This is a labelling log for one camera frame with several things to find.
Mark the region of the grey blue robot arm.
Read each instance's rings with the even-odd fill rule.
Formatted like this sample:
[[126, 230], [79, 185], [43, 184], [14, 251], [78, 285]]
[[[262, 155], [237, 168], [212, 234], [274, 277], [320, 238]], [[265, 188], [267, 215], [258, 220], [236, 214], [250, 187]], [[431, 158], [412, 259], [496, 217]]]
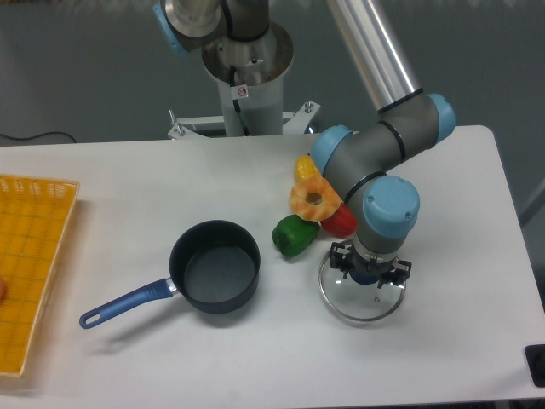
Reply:
[[[419, 197], [390, 170], [448, 137], [456, 115], [443, 96], [422, 91], [377, 1], [328, 6], [379, 115], [363, 132], [328, 128], [310, 151], [357, 220], [353, 241], [332, 245], [330, 265], [360, 284], [402, 285], [411, 265], [398, 253], [416, 223]], [[159, 1], [153, 11], [174, 51], [201, 50], [227, 135], [285, 131], [282, 80], [294, 48], [270, 20], [268, 2]]]

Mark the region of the grey silver gripper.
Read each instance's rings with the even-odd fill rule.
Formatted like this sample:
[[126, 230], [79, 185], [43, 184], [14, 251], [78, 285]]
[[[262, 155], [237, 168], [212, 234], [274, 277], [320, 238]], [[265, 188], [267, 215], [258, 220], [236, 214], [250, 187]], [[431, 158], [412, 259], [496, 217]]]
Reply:
[[377, 253], [367, 249], [359, 239], [353, 242], [334, 242], [329, 250], [330, 267], [342, 271], [343, 278], [378, 277], [377, 287], [402, 285], [412, 269], [410, 261], [401, 260], [397, 252]]

